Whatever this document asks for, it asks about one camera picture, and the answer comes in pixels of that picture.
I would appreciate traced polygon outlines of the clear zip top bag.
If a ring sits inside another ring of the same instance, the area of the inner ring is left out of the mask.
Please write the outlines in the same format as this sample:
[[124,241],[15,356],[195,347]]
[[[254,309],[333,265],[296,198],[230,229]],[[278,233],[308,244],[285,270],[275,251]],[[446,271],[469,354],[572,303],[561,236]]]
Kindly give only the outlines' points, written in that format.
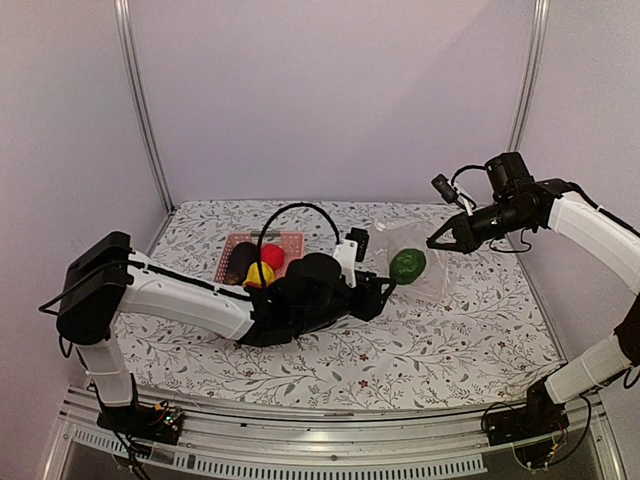
[[369,254],[376,271],[396,282],[399,295],[439,301],[449,288],[448,254],[427,247],[434,225],[425,220],[375,218]]

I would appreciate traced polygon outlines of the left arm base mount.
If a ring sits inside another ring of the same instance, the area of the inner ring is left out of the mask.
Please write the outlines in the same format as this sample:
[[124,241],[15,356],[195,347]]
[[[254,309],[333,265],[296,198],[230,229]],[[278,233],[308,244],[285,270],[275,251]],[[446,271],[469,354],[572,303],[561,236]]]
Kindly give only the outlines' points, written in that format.
[[171,406],[166,400],[154,406],[139,402],[135,378],[130,376],[131,400],[124,406],[108,406],[95,388],[100,407],[97,425],[122,434],[128,439],[142,439],[168,445],[176,445],[184,423],[184,410]]

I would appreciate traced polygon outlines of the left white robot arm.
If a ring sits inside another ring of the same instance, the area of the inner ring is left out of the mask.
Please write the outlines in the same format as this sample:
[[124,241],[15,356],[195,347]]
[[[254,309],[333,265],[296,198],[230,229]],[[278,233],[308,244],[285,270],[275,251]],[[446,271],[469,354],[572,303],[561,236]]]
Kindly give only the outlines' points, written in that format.
[[120,313],[160,317],[254,347],[288,344],[344,316],[380,315],[396,283],[356,269],[365,244],[348,238],[331,255],[310,253],[260,286],[209,283],[151,262],[128,234],[108,234],[68,267],[54,299],[58,334],[77,348],[111,419],[128,434],[148,426],[137,388],[111,334]]

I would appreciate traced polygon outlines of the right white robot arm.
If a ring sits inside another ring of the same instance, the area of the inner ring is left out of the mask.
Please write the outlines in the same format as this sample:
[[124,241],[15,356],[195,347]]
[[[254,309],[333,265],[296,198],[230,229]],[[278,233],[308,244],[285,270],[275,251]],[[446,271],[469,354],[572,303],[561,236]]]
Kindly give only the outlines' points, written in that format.
[[[533,400],[517,415],[517,427],[537,436],[564,404],[639,364],[639,233],[592,200],[576,183],[536,180],[517,152],[481,167],[492,188],[488,206],[467,207],[426,241],[429,248],[470,254],[510,233],[543,233],[543,251],[526,261],[555,321],[577,328],[577,343],[595,341],[575,359],[529,390]],[[594,321],[595,333],[578,313]],[[596,333],[602,340],[595,340]]]

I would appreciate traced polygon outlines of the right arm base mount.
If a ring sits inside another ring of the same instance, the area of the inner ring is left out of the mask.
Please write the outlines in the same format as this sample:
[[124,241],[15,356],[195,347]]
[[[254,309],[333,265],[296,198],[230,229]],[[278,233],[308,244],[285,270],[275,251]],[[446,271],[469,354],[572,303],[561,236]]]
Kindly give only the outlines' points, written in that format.
[[556,404],[545,386],[545,378],[526,391],[523,407],[503,402],[491,405],[482,415],[480,426],[491,446],[523,441],[560,432],[569,426],[565,404]]

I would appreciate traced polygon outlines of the green toy pepper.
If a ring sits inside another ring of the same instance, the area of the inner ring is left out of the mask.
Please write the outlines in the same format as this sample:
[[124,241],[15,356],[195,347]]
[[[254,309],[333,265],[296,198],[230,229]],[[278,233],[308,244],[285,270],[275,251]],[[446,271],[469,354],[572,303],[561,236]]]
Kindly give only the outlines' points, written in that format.
[[426,265],[426,256],[422,250],[405,248],[390,261],[389,276],[399,285],[409,285],[422,275]]

